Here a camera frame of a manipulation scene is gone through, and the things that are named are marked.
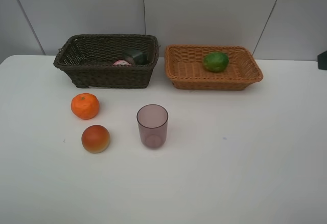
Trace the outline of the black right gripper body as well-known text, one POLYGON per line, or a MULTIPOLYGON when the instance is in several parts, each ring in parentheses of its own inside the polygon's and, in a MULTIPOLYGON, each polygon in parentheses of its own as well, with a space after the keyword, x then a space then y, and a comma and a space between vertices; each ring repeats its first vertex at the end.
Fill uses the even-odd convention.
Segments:
POLYGON ((327 70, 327 51, 317 56, 317 63, 319 70, 327 70))

